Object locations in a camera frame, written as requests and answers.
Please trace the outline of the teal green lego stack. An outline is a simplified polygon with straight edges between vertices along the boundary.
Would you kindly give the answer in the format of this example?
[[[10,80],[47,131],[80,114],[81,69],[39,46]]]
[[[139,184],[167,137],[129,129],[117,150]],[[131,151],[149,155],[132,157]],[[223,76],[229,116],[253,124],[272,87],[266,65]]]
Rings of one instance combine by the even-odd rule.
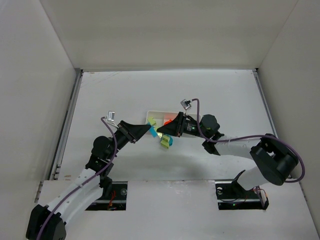
[[[172,136],[167,135],[167,134],[163,134],[161,141],[160,141],[160,145],[168,150],[173,145]]]

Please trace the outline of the teal long lego brick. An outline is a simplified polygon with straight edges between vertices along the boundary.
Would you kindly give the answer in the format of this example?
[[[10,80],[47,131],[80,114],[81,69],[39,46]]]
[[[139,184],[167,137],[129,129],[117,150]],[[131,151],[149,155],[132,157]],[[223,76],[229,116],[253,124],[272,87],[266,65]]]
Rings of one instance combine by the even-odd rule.
[[[157,132],[156,128],[153,125],[150,127],[149,132],[153,138],[161,138],[160,134]]]

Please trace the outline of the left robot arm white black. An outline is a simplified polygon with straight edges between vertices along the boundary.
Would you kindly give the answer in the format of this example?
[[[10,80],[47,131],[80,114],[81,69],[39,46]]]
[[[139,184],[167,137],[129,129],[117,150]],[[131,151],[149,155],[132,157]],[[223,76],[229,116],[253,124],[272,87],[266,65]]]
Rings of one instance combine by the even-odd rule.
[[[79,176],[50,203],[37,204],[32,209],[25,237],[28,240],[64,240],[73,221],[111,190],[112,180],[108,175],[117,153],[128,143],[135,144],[150,128],[150,124],[130,124],[122,120],[110,137],[97,137],[89,161]]]

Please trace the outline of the right aluminium rail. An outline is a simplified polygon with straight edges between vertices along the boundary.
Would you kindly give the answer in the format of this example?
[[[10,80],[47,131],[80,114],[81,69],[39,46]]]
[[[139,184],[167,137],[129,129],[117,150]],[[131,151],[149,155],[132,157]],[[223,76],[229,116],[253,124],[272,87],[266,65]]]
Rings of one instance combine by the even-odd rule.
[[[259,143],[250,150],[250,155],[262,176],[270,183],[280,186],[287,183],[290,168],[295,167],[295,159],[289,154],[288,148],[278,139],[275,126],[259,82],[257,71],[253,70],[253,77],[257,83],[261,99],[271,126],[271,133],[257,135]]]

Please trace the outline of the left aluminium rail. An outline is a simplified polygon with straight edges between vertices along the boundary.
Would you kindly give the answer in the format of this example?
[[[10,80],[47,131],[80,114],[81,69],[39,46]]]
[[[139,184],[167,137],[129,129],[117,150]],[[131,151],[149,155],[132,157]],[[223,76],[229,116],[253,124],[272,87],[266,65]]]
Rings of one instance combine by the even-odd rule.
[[[60,172],[60,168],[63,161],[63,156],[65,153],[68,135],[70,132],[72,119],[81,87],[83,70],[81,68],[75,68],[75,80],[71,90],[69,102],[67,105],[66,113],[63,119],[63,124],[61,127],[61,131],[59,134],[59,138],[57,141],[57,145],[54,151],[53,159],[49,165],[49,170],[46,174],[45,180],[57,180],[59,177],[57,176]]]

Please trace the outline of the aluminium rail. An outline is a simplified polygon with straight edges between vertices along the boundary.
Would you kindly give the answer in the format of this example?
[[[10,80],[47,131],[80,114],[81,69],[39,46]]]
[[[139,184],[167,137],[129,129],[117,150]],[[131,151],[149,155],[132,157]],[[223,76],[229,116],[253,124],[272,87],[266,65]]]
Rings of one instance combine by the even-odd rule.
[[[250,155],[262,176],[270,183],[280,186],[287,183],[290,168],[295,167],[295,159],[289,154],[288,148],[278,139],[275,126],[259,82],[257,71],[253,70],[253,77],[257,83],[261,99],[271,126],[271,133],[257,135],[259,143],[250,150]]]
[[[45,180],[57,180],[59,177],[57,176],[60,172],[60,168],[63,161],[63,156],[65,153],[68,135],[70,132],[72,119],[81,87],[83,70],[81,68],[75,68],[75,80],[71,90],[69,102],[67,105],[66,113],[63,119],[63,124],[61,127],[61,131],[59,134],[59,138],[57,141],[57,145],[54,151],[53,159],[49,165],[49,170],[46,174]]]

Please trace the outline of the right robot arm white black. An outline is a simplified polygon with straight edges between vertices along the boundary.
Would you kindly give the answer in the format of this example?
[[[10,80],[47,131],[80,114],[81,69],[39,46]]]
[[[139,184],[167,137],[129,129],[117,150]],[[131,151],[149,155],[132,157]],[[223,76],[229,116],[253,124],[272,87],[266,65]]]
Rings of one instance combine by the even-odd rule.
[[[235,156],[254,161],[255,167],[242,170],[232,181],[238,190],[251,190],[256,186],[271,183],[281,186],[298,165],[298,157],[271,134],[254,139],[232,141],[219,132],[220,125],[215,116],[204,115],[200,121],[179,112],[169,123],[159,127],[157,132],[181,137],[183,134],[202,137],[203,148],[211,155]]]

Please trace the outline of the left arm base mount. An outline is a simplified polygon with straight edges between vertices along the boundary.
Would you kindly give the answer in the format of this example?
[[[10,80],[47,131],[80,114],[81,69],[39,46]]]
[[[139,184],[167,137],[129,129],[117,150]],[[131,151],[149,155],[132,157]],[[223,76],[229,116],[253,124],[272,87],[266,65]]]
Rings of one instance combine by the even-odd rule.
[[[128,182],[114,181],[103,195],[95,200],[86,211],[125,211],[127,207]]]

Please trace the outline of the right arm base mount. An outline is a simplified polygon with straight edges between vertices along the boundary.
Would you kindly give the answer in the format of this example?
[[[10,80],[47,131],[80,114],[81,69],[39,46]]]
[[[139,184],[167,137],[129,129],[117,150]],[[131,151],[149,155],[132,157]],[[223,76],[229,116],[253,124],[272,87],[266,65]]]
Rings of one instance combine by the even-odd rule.
[[[234,179],[218,180],[215,182],[215,194],[219,210],[263,210],[269,207],[266,191],[260,186],[245,190],[237,182],[245,172],[241,171]]]

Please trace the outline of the white three-compartment tray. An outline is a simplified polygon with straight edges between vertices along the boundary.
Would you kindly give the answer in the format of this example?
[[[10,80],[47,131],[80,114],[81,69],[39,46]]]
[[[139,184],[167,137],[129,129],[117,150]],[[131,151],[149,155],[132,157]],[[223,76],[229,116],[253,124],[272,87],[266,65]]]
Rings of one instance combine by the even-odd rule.
[[[148,117],[153,117],[155,120],[156,120],[156,125],[154,126],[155,129],[157,130],[159,127],[162,127],[164,125],[164,114],[165,113],[171,113],[171,112],[164,112],[164,111],[148,111],[147,112],[147,115],[146,115],[146,123],[148,123],[148,120],[147,118]],[[195,120],[197,120],[197,115],[196,114],[191,114],[190,116],[192,116]]]

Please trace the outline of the light green long brick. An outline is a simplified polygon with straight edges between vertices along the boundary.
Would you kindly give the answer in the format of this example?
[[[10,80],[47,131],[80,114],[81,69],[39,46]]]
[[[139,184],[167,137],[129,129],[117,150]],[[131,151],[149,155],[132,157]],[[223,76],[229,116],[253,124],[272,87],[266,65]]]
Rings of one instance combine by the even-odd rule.
[[[151,126],[156,126],[157,125],[157,121],[152,116],[148,117],[147,121]]]

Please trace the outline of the orange round lego piece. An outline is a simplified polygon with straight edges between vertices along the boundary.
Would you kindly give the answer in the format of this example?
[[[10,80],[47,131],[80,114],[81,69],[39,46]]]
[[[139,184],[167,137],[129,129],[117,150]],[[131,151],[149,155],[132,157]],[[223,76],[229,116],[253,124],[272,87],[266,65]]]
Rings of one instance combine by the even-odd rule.
[[[165,113],[163,116],[163,124],[167,125],[168,123],[172,122],[177,117],[177,115],[177,113],[172,112]]]

